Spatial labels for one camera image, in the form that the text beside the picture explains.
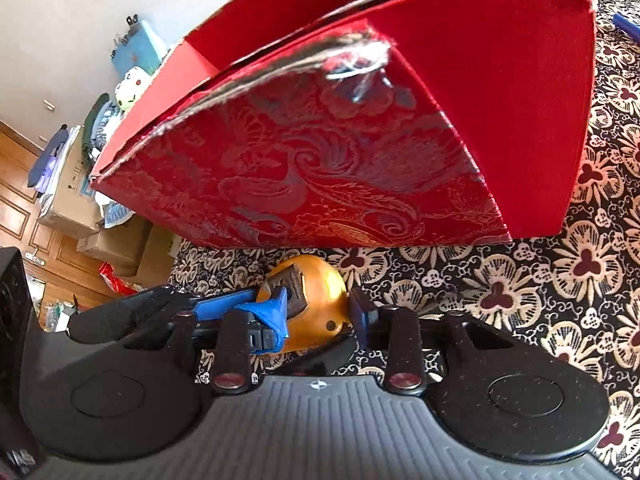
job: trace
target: floral patterned fabric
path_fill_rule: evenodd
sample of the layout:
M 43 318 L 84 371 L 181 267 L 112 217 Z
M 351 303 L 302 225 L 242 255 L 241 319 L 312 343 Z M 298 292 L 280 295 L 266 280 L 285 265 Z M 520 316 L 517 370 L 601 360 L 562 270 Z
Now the floral patterned fabric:
M 509 242 L 475 160 L 401 53 L 365 22 L 331 31 L 348 54 L 328 34 L 187 98 L 113 163 L 104 192 L 203 246 Z M 335 80 L 345 56 L 384 72 Z
M 258 285 L 280 261 L 325 258 L 347 287 L 379 304 L 464 308 L 542 346 L 606 388 L 610 418 L 594 455 L 620 478 L 640 477 L 640 46 L 610 25 L 640 22 L 640 0 L 599 0 L 596 89 L 588 141 L 562 233 L 508 245 L 310 250 L 212 250 L 184 243 L 174 285 L 216 294 Z M 436 354 L 425 355 L 433 380 Z M 255 379 L 286 359 L 253 359 Z M 204 352 L 198 380 L 209 380 Z M 382 352 L 359 351 L 339 374 L 383 375 Z

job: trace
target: black and white floral pattern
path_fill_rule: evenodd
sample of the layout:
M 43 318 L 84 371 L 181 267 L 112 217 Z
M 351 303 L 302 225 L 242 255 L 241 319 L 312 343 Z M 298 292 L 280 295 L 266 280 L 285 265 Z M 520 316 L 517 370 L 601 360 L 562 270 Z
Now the black and white floral pattern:
M 212 250 L 184 243 L 171 281 L 201 294 L 258 285 L 280 261 L 316 254 L 347 286 L 379 302 L 464 308 L 590 373 L 611 416 L 594 454 L 640 477 L 640 46 L 610 19 L 640 22 L 640 0 L 599 0 L 596 89 L 580 171 L 562 232 L 501 246 Z M 253 359 L 255 380 L 284 356 Z M 198 380 L 209 380 L 205 352 Z M 382 352 L 359 351 L 339 374 L 383 376 Z M 438 357 L 426 355 L 432 380 Z

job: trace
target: screw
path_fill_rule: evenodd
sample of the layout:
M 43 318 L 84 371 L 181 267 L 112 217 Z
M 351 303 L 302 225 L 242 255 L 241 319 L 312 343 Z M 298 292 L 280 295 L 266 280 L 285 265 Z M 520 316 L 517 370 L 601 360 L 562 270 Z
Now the screw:
M 235 373 L 220 374 L 213 378 L 213 383 L 223 390 L 237 390 L 244 386 L 244 377 Z
M 422 380 L 415 374 L 400 372 L 399 374 L 393 374 L 389 378 L 389 383 L 399 390 L 413 390 L 420 386 Z

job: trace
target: red box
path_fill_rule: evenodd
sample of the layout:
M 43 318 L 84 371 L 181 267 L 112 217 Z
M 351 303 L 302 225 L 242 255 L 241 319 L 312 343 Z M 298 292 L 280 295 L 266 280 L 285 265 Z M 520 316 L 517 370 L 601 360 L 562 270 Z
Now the red box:
M 350 1 L 223 7 L 116 130 L 95 189 L 220 247 L 556 234 L 589 114 L 593 0 L 363 0 L 325 16 Z

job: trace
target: circular pad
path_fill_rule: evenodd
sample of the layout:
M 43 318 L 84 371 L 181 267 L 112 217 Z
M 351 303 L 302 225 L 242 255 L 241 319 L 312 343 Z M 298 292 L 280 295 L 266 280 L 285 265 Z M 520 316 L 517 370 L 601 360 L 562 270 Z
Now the circular pad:
M 558 409 L 564 394 L 560 386 L 549 379 L 517 374 L 494 381 L 489 386 L 489 398 L 505 412 L 521 416 L 542 416 Z
M 147 456 L 195 423 L 200 394 L 162 351 L 113 346 L 30 388 L 23 414 L 48 450 L 86 462 Z

